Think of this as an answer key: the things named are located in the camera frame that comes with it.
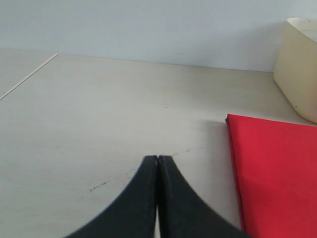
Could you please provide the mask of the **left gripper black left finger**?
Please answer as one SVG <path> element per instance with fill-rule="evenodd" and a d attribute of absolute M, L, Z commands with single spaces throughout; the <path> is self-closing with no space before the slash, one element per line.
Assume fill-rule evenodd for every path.
<path fill-rule="evenodd" d="M 145 156 L 121 194 L 69 238 L 153 238 L 158 157 Z"/>

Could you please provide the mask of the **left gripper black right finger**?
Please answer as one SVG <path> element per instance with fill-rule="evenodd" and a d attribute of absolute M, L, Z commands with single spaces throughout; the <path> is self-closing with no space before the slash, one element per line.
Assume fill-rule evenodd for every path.
<path fill-rule="evenodd" d="M 158 157 L 158 219 L 162 238 L 248 238 L 192 189 L 171 156 Z"/>

